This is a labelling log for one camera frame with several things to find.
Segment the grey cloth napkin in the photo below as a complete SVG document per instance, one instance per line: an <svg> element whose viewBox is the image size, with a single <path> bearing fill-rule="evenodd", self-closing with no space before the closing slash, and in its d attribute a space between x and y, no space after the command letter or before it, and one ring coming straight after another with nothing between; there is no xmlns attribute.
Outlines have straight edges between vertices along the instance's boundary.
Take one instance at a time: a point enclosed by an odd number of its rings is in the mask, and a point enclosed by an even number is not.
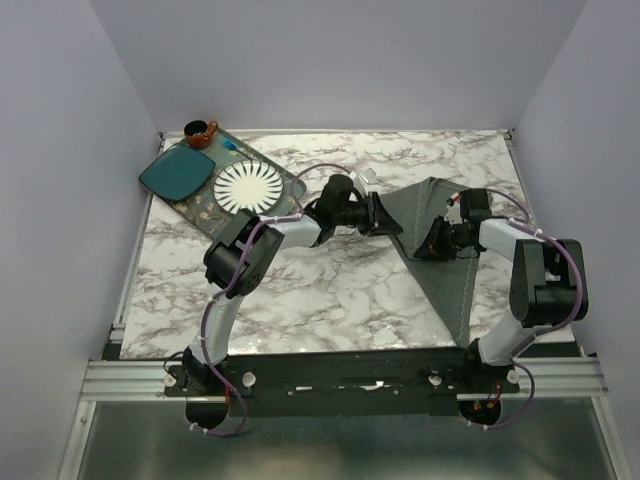
<svg viewBox="0 0 640 480"><path fill-rule="evenodd" d="M447 213L446 200L464 189L429 177L381 196L384 208L403 228L402 234L391 238L396 251L459 347L469 344L478 254L467 248L452 259L420 259L416 251L436 217Z"/></svg>

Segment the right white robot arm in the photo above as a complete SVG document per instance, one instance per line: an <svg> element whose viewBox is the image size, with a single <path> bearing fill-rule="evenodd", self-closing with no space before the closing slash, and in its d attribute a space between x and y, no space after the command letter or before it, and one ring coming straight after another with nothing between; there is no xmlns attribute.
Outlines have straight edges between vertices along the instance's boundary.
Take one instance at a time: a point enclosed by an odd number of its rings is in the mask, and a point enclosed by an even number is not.
<svg viewBox="0 0 640 480"><path fill-rule="evenodd" d="M496 380L495 367L510 367L534 342L586 316L588 291L581 244L557 239L526 220L491 210L492 189L466 189L446 200L457 221L437 216L416 249L420 260L451 261L464 249L491 250L512 263L510 312L466 350L460 379L480 392Z"/></svg>

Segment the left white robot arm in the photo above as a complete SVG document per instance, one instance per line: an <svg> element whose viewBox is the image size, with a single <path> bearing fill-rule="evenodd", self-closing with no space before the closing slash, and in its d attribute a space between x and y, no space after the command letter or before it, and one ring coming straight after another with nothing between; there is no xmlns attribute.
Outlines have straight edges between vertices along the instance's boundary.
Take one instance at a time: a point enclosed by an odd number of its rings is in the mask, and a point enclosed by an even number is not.
<svg viewBox="0 0 640 480"><path fill-rule="evenodd" d="M299 213L261 217L247 208L237 212L204 255L211 296L197 336L182 354L187 382L197 393L209 395L221 384L230 386L218 365L228 355L239 307L262 282L276 255L318 247L338 227L354 228L365 237L403 232L378 193L362 193L351 177L342 174L331 176L320 196Z"/></svg>

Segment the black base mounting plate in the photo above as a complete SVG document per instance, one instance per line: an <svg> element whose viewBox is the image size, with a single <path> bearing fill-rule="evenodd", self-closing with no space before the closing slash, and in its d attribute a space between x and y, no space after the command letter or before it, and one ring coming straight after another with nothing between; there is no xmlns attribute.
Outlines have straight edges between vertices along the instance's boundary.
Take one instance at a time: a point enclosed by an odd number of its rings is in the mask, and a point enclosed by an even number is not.
<svg viewBox="0 0 640 480"><path fill-rule="evenodd" d="M513 366L458 347L230 355L211 373L188 354L169 366L168 397L239 417L430 414L519 390Z"/></svg>

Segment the white striped round plate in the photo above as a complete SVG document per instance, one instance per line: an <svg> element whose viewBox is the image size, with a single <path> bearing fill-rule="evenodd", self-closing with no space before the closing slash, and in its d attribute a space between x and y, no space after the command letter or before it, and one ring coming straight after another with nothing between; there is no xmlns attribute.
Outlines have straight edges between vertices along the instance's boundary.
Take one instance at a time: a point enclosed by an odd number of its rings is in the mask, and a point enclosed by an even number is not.
<svg viewBox="0 0 640 480"><path fill-rule="evenodd" d="M213 196L227 213L248 209L264 214L280 200L284 188L281 174L269 163L242 160L221 170L213 184Z"/></svg>

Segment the floral rectangular serving tray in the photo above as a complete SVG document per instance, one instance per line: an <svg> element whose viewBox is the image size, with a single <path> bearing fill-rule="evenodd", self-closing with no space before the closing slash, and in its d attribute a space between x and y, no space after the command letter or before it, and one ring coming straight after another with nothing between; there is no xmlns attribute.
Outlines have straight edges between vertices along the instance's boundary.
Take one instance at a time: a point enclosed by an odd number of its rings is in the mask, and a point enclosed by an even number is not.
<svg viewBox="0 0 640 480"><path fill-rule="evenodd" d="M225 130L200 152L215 163L210 177L186 199L164 204L211 239L243 208L258 216L292 215L307 191L294 173Z"/></svg>

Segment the orange ceramic mug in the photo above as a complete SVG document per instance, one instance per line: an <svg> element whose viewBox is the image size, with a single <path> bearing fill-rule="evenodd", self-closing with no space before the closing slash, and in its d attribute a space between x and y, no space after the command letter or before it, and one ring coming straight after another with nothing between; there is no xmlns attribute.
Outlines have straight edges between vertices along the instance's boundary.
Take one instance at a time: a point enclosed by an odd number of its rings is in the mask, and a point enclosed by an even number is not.
<svg viewBox="0 0 640 480"><path fill-rule="evenodd" d="M217 121L193 120L184 126L183 133L187 144L191 148L200 150L211 144L218 128Z"/></svg>

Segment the teal square plate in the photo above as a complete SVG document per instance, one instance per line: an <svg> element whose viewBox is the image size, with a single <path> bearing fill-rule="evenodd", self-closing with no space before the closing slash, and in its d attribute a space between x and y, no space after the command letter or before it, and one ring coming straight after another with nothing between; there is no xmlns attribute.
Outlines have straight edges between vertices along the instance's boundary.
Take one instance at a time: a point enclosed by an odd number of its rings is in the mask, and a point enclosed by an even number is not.
<svg viewBox="0 0 640 480"><path fill-rule="evenodd" d="M215 162L183 144L159 155L140 175L140 184L168 202L180 202L196 193L211 177Z"/></svg>

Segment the aluminium frame rail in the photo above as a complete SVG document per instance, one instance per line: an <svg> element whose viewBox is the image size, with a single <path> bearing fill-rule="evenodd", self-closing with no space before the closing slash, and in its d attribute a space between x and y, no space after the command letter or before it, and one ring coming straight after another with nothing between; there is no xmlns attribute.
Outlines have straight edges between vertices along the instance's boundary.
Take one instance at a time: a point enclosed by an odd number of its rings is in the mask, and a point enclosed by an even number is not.
<svg viewBox="0 0 640 480"><path fill-rule="evenodd" d="M92 361L80 399L87 402L163 400L165 371L161 361Z"/></svg>

